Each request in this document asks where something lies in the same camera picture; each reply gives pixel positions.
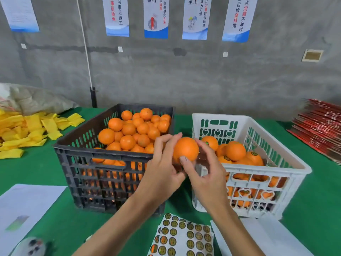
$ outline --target left hand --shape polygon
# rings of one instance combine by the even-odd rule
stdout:
[[[184,171],[177,173],[172,165],[174,147],[181,137],[182,133],[156,138],[153,159],[147,163],[147,170],[134,193],[154,207],[166,201],[186,178]]]

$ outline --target wall banner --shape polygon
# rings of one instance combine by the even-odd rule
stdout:
[[[182,39],[207,39],[212,0],[185,0]]]
[[[168,38],[169,0],[143,0],[145,38]]]
[[[0,0],[12,31],[39,32],[31,0]]]
[[[128,0],[103,0],[108,36],[129,37]]]
[[[228,1],[223,41],[248,41],[256,4],[257,0]]]

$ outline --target green table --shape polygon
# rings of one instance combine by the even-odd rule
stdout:
[[[88,120],[102,111],[96,108],[76,108],[65,115],[78,112]],[[281,222],[315,256],[339,255],[340,167],[286,132],[274,120],[257,122],[313,168],[313,173],[305,178],[285,210]],[[63,134],[72,129],[69,127]],[[180,131],[186,136],[192,135],[190,115],[176,115],[176,132]],[[27,148],[21,159],[0,160],[0,194],[16,183],[66,185],[53,144],[54,141],[49,140],[42,147]],[[209,224],[211,217],[196,211],[191,197],[191,186],[187,179],[167,201],[165,213],[173,213],[195,223]],[[47,256],[68,256],[110,217],[110,214],[76,208],[67,188],[27,236],[40,237],[48,242]],[[161,219],[161,216],[148,219],[130,238],[120,255],[147,255]],[[215,255],[221,255],[216,241]]]

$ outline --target concrete wall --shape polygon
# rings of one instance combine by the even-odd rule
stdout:
[[[143,0],[128,0],[129,38],[106,35],[102,0],[79,1],[99,107],[157,103],[180,113],[290,120],[303,98],[338,103],[340,0],[258,0],[242,44],[221,41],[228,0],[212,0],[206,41],[181,39],[184,0],[170,0],[168,40],[144,38]],[[76,0],[32,3],[40,33],[12,32],[0,9],[0,81],[55,90],[91,106]],[[302,63],[305,49],[323,49],[322,61]]]

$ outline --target white plastic crate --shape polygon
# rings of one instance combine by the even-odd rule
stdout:
[[[251,117],[194,113],[192,118],[193,137],[201,139],[211,135],[219,144],[233,140],[240,142],[247,151],[258,153],[268,163],[266,167],[223,163],[226,171],[230,173],[226,188],[227,193],[231,195],[230,204],[237,214],[260,217],[271,212],[277,219],[281,219],[284,209],[303,179],[311,173],[311,168]],[[195,168],[200,176],[208,174],[206,167],[201,164],[197,164]],[[249,174],[249,179],[235,179],[235,173]],[[252,179],[257,177],[254,175],[265,175],[269,178],[266,181],[254,181]],[[193,190],[192,203],[196,210],[206,212]]]

